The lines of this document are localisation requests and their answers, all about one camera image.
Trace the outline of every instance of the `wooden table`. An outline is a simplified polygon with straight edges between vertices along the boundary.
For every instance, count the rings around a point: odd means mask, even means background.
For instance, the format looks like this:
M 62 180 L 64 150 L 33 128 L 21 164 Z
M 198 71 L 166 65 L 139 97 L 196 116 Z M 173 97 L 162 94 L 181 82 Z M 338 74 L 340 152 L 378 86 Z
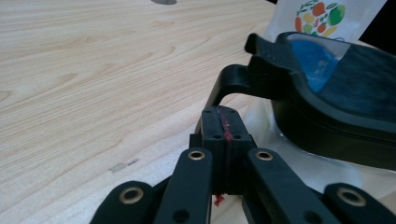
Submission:
M 0 222 L 88 223 L 118 184 L 169 176 L 263 0 L 0 2 Z M 244 111 L 245 96 L 224 104 Z M 240 200 L 215 223 L 246 222 Z

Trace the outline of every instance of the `table surface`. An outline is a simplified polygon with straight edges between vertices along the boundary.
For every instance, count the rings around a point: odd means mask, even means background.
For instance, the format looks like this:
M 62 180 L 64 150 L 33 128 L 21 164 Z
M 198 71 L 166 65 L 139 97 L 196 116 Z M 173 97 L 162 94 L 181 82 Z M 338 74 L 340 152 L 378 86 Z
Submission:
M 1 1 L 0 222 L 88 223 L 117 185 L 169 176 L 219 71 L 248 63 L 248 34 L 262 34 L 274 8 Z M 223 104 L 243 111 L 248 100 Z M 240 199 L 212 220 L 246 222 Z

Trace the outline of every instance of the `colorful logo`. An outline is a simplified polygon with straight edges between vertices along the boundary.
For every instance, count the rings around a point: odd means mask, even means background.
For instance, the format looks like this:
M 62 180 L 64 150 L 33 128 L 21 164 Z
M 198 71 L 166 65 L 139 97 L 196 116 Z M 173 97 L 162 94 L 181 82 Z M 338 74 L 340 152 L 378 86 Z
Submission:
M 329 36 L 337 29 L 346 14 L 346 7 L 332 3 L 325 6 L 319 0 L 312 0 L 302 4 L 295 19 L 296 31 L 310 34 Z

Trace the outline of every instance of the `screw hole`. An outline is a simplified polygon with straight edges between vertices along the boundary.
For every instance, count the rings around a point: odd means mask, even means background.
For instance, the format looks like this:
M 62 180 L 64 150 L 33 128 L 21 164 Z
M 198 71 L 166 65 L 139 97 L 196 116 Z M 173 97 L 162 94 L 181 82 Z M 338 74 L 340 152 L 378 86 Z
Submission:
M 199 161 L 205 157 L 205 153 L 202 151 L 192 151 L 189 153 L 189 158 L 194 161 Z
M 186 210 L 177 210 L 174 215 L 173 219 L 177 223 L 185 223 L 189 220 L 190 214 Z
M 337 190 L 338 197 L 345 203 L 356 207 L 363 207 L 367 204 L 366 200 L 353 189 L 340 188 Z
M 120 201 L 125 204 L 137 203 L 143 198 L 143 190 L 138 187 L 125 189 L 120 194 Z
M 262 161 L 270 161 L 274 158 L 274 156 L 269 152 L 258 151 L 256 153 L 256 157 Z
M 311 224 L 322 223 L 322 219 L 321 219 L 320 215 L 318 215 L 312 211 L 304 212 L 304 218 L 305 218 L 305 221 L 307 221 L 308 223 L 311 223 Z

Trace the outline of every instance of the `red marking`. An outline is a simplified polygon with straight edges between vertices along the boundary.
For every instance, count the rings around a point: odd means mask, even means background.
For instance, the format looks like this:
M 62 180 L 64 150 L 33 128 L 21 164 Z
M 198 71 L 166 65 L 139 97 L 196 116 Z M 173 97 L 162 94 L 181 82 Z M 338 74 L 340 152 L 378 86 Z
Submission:
M 224 197 L 221 194 L 216 195 L 215 206 L 219 207 L 220 203 L 224 201 Z
M 233 135 L 230 132 L 230 123 L 228 122 L 227 117 L 220 108 L 218 108 L 218 112 L 221 119 L 221 126 L 224 130 L 224 138 L 229 144 L 231 144 L 231 142 L 233 141 Z

